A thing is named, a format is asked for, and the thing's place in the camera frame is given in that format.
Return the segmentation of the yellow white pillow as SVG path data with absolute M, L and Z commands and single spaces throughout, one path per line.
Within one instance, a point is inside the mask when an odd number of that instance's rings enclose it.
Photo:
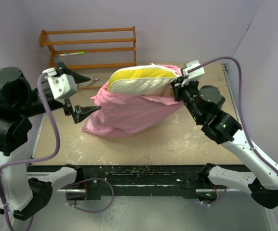
M 171 96 L 171 83 L 181 75 L 174 65 L 149 64 L 115 71 L 107 82 L 107 91 L 135 96 Z

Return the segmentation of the pink pillowcase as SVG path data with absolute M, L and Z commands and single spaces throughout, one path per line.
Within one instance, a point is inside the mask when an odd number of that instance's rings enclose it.
M 164 120 L 182 106 L 174 100 L 172 89 L 169 97 L 124 95 L 107 91 L 107 82 L 91 97 L 101 109 L 88 116 L 83 132 L 128 137 Z

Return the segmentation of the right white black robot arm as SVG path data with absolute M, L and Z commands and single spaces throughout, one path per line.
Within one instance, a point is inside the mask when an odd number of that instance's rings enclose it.
M 183 77 L 171 83 L 175 101 L 182 101 L 201 131 L 212 141 L 235 155 L 249 172 L 238 172 L 207 163 L 199 172 L 203 188 L 221 185 L 251 195 L 261 206 L 278 206 L 278 164 L 265 153 L 258 157 L 253 143 L 247 140 L 241 124 L 222 110 L 224 96 L 215 86 L 198 87 L 198 81 L 183 84 Z

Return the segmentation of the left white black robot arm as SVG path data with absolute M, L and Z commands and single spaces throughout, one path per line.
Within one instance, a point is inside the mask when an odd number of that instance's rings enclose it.
M 72 106 L 70 97 L 79 83 L 89 81 L 70 70 L 63 62 L 43 71 L 38 86 L 32 89 L 18 67 L 0 69 L 0 214 L 12 213 L 27 220 L 43 209 L 54 192 L 70 185 L 83 185 L 82 167 L 66 164 L 45 177 L 29 178 L 27 167 L 34 162 L 26 152 L 30 118 L 63 109 L 80 123 L 98 106 Z

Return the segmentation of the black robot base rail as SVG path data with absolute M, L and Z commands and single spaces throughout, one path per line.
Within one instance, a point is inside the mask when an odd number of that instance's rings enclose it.
M 87 200 L 101 196 L 177 196 L 195 199 L 221 186 L 199 179 L 202 165 L 85 165 L 87 183 L 66 185 L 68 192 L 86 193 Z

